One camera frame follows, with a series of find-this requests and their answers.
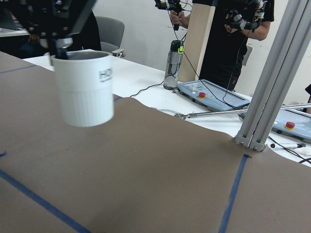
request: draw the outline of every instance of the metal rod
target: metal rod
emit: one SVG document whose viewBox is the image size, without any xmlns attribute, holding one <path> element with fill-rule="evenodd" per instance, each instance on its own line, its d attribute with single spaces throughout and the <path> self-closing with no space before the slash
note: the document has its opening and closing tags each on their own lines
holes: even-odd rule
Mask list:
<svg viewBox="0 0 311 233">
<path fill-rule="evenodd" d="M 300 108 L 311 108 L 311 103 L 303 103 L 303 104 L 296 104 L 296 105 L 284 105 L 281 107 L 281 109 L 283 109 L 283 110 L 300 109 Z M 246 113 L 246 112 L 247 112 L 247 109 L 237 109 L 237 110 L 229 110 L 229 111 L 222 111 L 222 112 L 189 113 L 187 115 L 175 114 L 174 116 L 185 120 L 187 118 L 213 117 L 213 116 L 217 116 L 217 115 L 241 114 L 241 113 Z"/>
</svg>

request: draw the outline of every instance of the wooden post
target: wooden post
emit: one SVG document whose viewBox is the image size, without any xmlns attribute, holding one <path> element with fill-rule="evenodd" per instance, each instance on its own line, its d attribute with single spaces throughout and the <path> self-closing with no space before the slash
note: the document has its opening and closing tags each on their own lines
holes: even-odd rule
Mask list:
<svg viewBox="0 0 311 233">
<path fill-rule="evenodd" d="M 185 50 L 181 63 L 179 81 L 197 80 L 195 72 L 200 75 L 209 31 L 212 25 L 215 6 L 194 3 L 185 41 Z"/>
</svg>

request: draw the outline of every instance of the metal post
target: metal post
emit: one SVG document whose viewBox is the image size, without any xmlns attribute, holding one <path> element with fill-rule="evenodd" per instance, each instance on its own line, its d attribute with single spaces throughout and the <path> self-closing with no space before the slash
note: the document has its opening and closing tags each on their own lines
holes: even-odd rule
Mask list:
<svg viewBox="0 0 311 233">
<path fill-rule="evenodd" d="M 235 142 L 262 151 L 311 40 L 311 0 L 289 1 Z"/>
</svg>

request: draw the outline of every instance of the laptop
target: laptop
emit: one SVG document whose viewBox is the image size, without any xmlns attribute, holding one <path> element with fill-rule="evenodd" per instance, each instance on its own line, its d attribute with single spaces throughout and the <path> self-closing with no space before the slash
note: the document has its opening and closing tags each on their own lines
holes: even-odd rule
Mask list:
<svg viewBox="0 0 311 233">
<path fill-rule="evenodd" d="M 8 9 L 0 8 L 0 28 L 21 30 L 23 27 L 17 20 L 13 20 L 11 12 Z"/>
</svg>

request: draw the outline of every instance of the white cup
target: white cup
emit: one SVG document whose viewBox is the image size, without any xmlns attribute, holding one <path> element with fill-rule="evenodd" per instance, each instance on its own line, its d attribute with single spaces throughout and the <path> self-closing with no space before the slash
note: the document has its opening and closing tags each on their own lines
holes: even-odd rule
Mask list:
<svg viewBox="0 0 311 233">
<path fill-rule="evenodd" d="M 109 121 L 114 114 L 111 53 L 68 52 L 68 60 L 52 56 L 63 120 L 89 127 Z"/>
</svg>

